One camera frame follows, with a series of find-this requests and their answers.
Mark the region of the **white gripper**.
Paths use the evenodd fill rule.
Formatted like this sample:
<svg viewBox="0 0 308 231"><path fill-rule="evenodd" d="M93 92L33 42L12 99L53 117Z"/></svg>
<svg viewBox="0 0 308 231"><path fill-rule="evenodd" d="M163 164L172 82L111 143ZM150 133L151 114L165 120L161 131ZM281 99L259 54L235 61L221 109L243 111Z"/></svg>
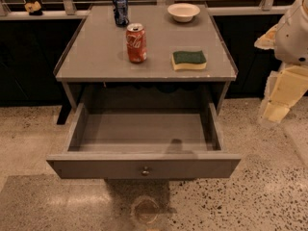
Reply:
<svg viewBox="0 0 308 231"><path fill-rule="evenodd" d="M308 90L308 67L301 66L308 65L308 0L295 0L254 46L274 48L275 57L287 64L270 74L262 112L263 119L280 122Z"/></svg>

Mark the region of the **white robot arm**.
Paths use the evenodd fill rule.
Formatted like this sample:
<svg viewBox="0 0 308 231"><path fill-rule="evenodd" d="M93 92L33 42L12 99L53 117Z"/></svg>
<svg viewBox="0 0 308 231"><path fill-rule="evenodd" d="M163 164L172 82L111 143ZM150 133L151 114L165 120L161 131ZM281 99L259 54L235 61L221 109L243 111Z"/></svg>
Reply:
<svg viewBox="0 0 308 231"><path fill-rule="evenodd" d="M295 0L254 46L281 61L268 77L261 118L279 123L308 90L308 0Z"/></svg>

